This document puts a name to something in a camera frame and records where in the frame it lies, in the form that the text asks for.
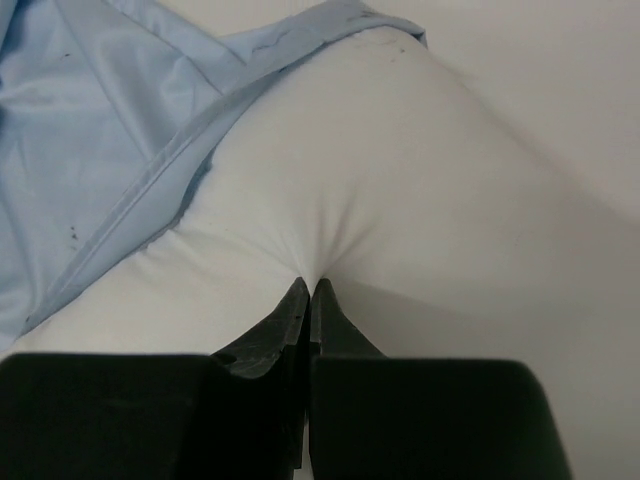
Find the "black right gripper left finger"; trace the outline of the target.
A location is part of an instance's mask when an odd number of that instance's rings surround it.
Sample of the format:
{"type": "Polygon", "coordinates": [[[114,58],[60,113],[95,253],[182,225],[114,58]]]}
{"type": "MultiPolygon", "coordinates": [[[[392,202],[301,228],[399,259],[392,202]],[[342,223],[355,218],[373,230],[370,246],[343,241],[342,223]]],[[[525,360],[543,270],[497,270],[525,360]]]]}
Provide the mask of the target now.
{"type": "Polygon", "coordinates": [[[296,280],[211,355],[20,353],[1,364],[5,479],[290,479],[305,425],[296,280]]]}

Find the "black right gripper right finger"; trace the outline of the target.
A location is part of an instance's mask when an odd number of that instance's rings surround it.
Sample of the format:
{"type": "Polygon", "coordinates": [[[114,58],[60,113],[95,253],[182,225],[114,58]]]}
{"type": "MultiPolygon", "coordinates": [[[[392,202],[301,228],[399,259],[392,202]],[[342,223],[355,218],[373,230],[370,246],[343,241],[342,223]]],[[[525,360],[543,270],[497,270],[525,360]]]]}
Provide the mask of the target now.
{"type": "Polygon", "coordinates": [[[309,453],[317,479],[568,479],[544,389],[524,364],[392,358],[311,299],[309,453]]]}

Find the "white pillow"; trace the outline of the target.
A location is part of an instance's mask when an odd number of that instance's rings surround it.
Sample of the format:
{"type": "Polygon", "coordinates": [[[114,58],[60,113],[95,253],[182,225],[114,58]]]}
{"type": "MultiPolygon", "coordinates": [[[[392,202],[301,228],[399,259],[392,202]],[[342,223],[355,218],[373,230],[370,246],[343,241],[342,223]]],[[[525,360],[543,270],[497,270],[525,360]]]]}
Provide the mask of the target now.
{"type": "Polygon", "coordinates": [[[210,353],[298,277],[389,353],[639,353],[639,109],[610,52],[528,52],[486,85],[369,30],[237,122],[172,230],[15,351],[210,353]]]}

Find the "light blue pillowcase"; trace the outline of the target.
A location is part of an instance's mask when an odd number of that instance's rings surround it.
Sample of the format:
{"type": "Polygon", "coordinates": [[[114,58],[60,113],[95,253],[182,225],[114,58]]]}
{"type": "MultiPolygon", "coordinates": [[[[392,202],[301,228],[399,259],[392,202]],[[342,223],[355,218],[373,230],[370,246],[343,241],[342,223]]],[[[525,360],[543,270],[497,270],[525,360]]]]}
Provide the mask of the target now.
{"type": "Polygon", "coordinates": [[[212,35],[156,1],[1,5],[1,344],[174,225],[234,123],[346,37],[425,30],[325,1],[212,35]]]}

